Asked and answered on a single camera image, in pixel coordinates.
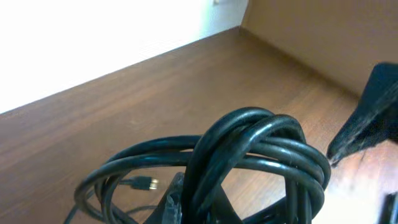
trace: cable bundle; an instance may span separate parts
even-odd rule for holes
[[[330,178],[327,159],[305,143],[297,120],[262,108],[241,108],[223,116],[202,136],[155,139],[117,153],[77,187],[76,206],[105,223],[137,223],[111,203],[113,192],[130,171],[160,166],[187,167],[182,223],[209,222],[217,188],[232,168],[282,175],[286,191],[285,198],[236,223],[310,223],[323,205]],[[101,211],[87,201],[92,187]]]

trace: white wall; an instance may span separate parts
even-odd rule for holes
[[[238,26],[246,5],[1,1],[0,113]]]

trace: black power cord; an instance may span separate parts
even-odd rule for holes
[[[241,108],[223,116],[202,136],[155,139],[117,153],[77,187],[76,206],[101,222],[137,223],[111,203],[113,192],[130,171],[161,166],[187,167],[182,223],[214,221],[209,218],[211,207],[234,167],[283,175],[286,191],[285,198],[236,223],[310,223],[323,205],[330,178],[327,159],[306,144],[297,120],[262,108]],[[93,187],[101,211],[87,201]]]

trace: wood grain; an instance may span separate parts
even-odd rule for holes
[[[244,106],[294,116],[325,153],[357,100],[247,32],[228,30],[0,115],[0,223],[61,223],[75,187],[109,156],[148,139],[203,133]],[[382,196],[398,189],[393,147],[334,169],[314,223],[374,223]],[[178,170],[135,171],[158,178],[160,190],[119,187],[116,204],[156,204]],[[281,177],[248,170],[233,170],[223,187],[242,218],[284,195]],[[73,222],[97,223],[82,213]]]

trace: desk surface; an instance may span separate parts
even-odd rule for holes
[[[148,139],[203,133],[244,106],[294,116],[325,153],[357,100],[243,30],[199,40],[0,115],[0,223],[61,223],[75,187],[109,156]],[[373,223],[382,196],[398,190],[392,147],[384,143],[333,169],[314,222]],[[177,170],[135,172],[158,178],[160,190],[119,187],[116,204],[155,205]],[[241,217],[284,195],[283,178],[249,170],[233,170],[223,187]],[[73,223],[97,221],[78,213]]]

